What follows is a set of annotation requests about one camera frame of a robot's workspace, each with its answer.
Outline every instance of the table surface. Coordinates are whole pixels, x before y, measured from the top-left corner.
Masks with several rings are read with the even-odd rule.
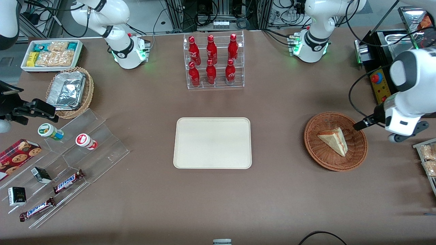
[[[369,28],[356,28],[360,36]],[[183,35],[157,36],[150,61],[120,68],[103,39],[83,39],[80,63],[94,79],[91,108],[131,153],[38,229],[0,206],[1,244],[297,244],[325,230],[348,244],[435,244],[436,198],[413,144],[435,138],[436,124],[392,144],[388,132],[364,132],[369,150],[357,169],[338,173],[308,154],[303,131],[321,112],[355,120],[350,85],[365,71],[356,64],[350,31],[337,28],[329,51],[315,64],[289,56],[260,31],[245,34],[245,88],[188,91]],[[53,74],[23,72],[21,97],[44,98]],[[370,113],[368,80],[353,93]],[[251,121],[252,166],[247,170],[184,170],[173,166],[176,122],[181,117],[246,117]],[[435,120],[429,119],[430,125]],[[14,124],[0,149],[20,138],[39,142],[37,127]],[[57,126],[66,124],[61,119]],[[340,244],[317,235],[307,244]]]

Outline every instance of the yellow control panel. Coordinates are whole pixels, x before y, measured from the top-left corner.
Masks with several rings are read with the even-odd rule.
[[[386,82],[383,69],[376,70],[369,76],[369,78],[371,79],[371,85],[374,89],[377,104],[384,102],[389,96],[391,96],[391,91],[389,90],[388,83]]]

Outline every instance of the white tray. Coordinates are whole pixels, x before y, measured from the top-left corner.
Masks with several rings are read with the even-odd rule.
[[[32,52],[35,44],[46,44],[50,42],[70,42],[70,43],[77,43],[76,50],[74,51],[73,61],[71,62],[70,66],[54,66],[54,67],[30,67],[26,66],[27,59],[29,58],[30,52]],[[64,71],[66,69],[74,68],[76,67],[76,64],[79,60],[80,52],[82,51],[82,42],[80,40],[75,39],[54,39],[54,40],[38,40],[38,41],[31,41],[29,43],[29,47],[27,48],[26,55],[24,56],[23,62],[21,63],[21,69],[23,71],[27,72],[56,72],[56,71]]]
[[[183,117],[177,121],[176,168],[248,169],[251,162],[247,118]]]

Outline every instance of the cookie box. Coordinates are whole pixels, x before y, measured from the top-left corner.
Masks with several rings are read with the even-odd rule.
[[[11,175],[41,151],[41,147],[34,142],[24,139],[15,142],[11,147],[0,153],[0,181]]]

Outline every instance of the aluminum foil container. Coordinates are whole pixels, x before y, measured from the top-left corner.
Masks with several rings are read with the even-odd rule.
[[[51,85],[47,103],[56,110],[77,110],[80,108],[86,75],[82,72],[57,74]]]

